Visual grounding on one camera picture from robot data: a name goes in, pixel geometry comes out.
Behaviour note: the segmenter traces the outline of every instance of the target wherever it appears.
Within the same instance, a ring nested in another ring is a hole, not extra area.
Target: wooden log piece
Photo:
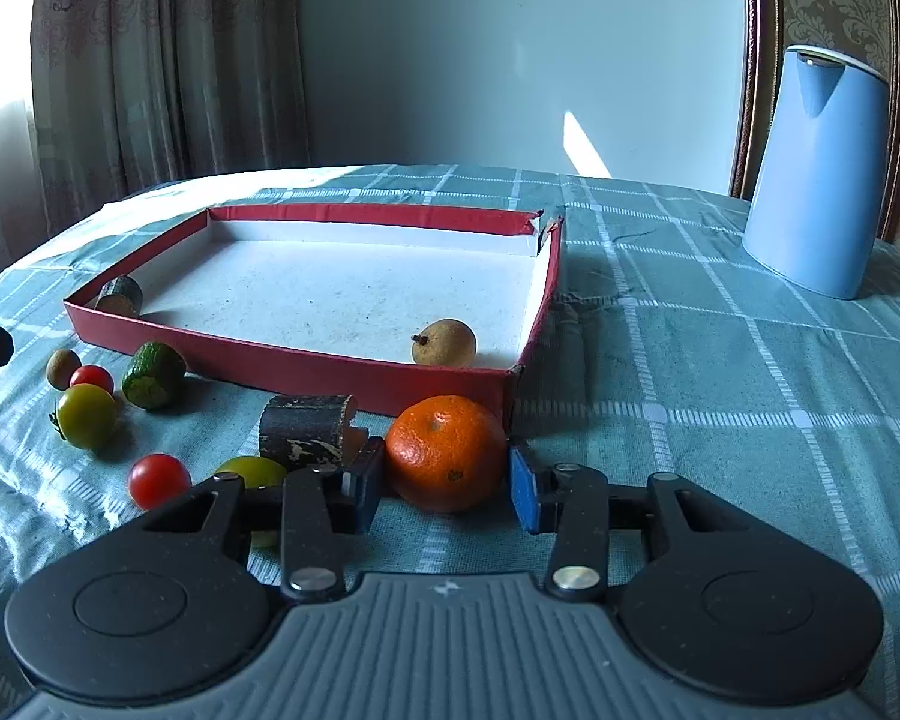
[[[351,427],[356,412],[352,395],[275,395],[260,415],[260,456],[288,471],[348,466],[368,438],[367,429]]]
[[[118,317],[131,317],[136,319],[140,316],[140,309],[143,306],[144,293],[130,276],[117,276],[110,279],[103,285],[100,290],[100,297],[97,298],[97,311],[103,311],[105,314],[117,314]]]

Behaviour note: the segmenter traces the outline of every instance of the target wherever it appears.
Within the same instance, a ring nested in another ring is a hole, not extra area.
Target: orange
[[[386,475],[401,498],[427,512],[461,512],[500,484],[506,434],[479,403],[437,395],[394,420],[386,454]]]

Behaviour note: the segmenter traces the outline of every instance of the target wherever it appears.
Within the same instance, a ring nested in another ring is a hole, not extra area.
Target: patterned curtain
[[[34,0],[53,232],[163,181],[308,164],[296,0]]]

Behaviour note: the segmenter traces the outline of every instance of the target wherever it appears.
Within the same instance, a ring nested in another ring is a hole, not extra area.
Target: tablecloth
[[[865,577],[886,632],[863,685],[900,717],[900,255],[874,247],[860,298],[794,287],[741,249],[748,206],[675,187],[528,170],[395,165],[208,177],[106,207],[0,275],[0,710],[26,690],[5,640],[7,596],[49,560],[138,514],[132,461],[169,452],[194,479],[253,454],[269,394],[197,379],[170,413],[125,410],[94,458],[50,427],[56,348],[120,374],[127,358],[74,336],[61,301],[182,215],[225,202],[393,202],[564,215],[559,288],[518,391],[514,431],[548,463],[642,485],[673,470]],[[281,285],[292,289],[290,279]],[[361,413],[382,433],[389,420]],[[539,572],[552,538],[518,528],[506,499],[460,517],[386,499],[371,533],[341,538],[357,569]],[[615,538],[611,574],[640,565]],[[251,570],[276,581],[267,553]]]

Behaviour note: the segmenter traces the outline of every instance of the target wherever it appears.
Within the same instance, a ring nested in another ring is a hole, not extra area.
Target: blue kettle
[[[807,290],[856,295],[883,199],[888,104],[869,65],[788,47],[744,232],[754,260]]]

